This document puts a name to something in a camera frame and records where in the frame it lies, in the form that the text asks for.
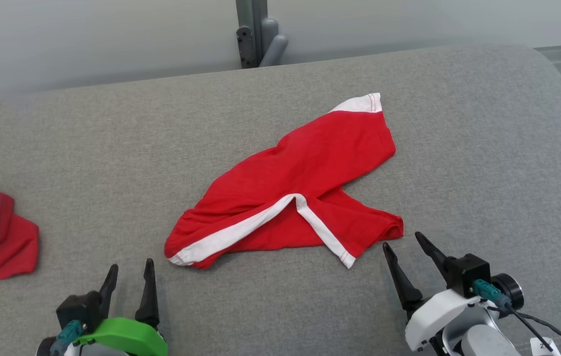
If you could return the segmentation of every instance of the white stripe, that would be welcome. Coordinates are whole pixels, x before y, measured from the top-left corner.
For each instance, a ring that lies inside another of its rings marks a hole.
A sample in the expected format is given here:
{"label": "white stripe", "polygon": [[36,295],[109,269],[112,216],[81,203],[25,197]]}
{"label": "white stripe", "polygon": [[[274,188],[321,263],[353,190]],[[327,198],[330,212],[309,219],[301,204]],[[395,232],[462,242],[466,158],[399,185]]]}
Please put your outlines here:
{"label": "white stripe", "polygon": [[329,250],[341,259],[344,266],[346,266],[346,268],[351,268],[351,266],[355,263],[355,257],[348,253],[346,248],[342,246],[341,242],[337,240],[322,220],[316,216],[313,210],[310,209],[305,197],[298,193],[287,194],[280,198],[280,200],[276,201],[274,205],[262,212],[188,245],[172,256],[169,261],[179,266],[189,266],[195,262],[201,262],[207,259],[214,253],[234,245],[247,235],[254,232],[256,228],[263,226],[265,223],[276,217],[294,198],[296,199],[296,209],[298,210],[298,214],[300,214],[307,223],[311,225],[313,230],[316,234],[318,234]]}
{"label": "white stripe", "polygon": [[331,111],[353,111],[365,113],[379,113],[382,111],[381,94],[374,92],[364,96],[351,97]]}

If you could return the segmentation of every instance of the gray cushion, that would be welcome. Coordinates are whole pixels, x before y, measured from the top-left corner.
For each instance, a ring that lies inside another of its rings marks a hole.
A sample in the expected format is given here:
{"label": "gray cushion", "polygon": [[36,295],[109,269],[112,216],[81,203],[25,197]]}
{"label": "gray cushion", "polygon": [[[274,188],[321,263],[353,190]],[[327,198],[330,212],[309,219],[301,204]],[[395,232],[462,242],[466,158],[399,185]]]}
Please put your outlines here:
{"label": "gray cushion", "polygon": [[[111,315],[133,317],[147,257],[172,355],[412,354],[380,246],[351,270],[325,247],[228,255],[207,271],[163,257],[213,179],[369,92],[398,151],[346,191],[403,216],[392,246],[411,280],[427,296],[445,288],[421,230],[513,275],[523,311],[561,329],[561,76],[526,47],[469,45],[1,102],[0,190],[41,228],[41,255],[32,275],[0,281],[0,355],[33,354],[59,331],[56,306],[99,288],[112,263]],[[500,327],[526,354],[526,327]]]}

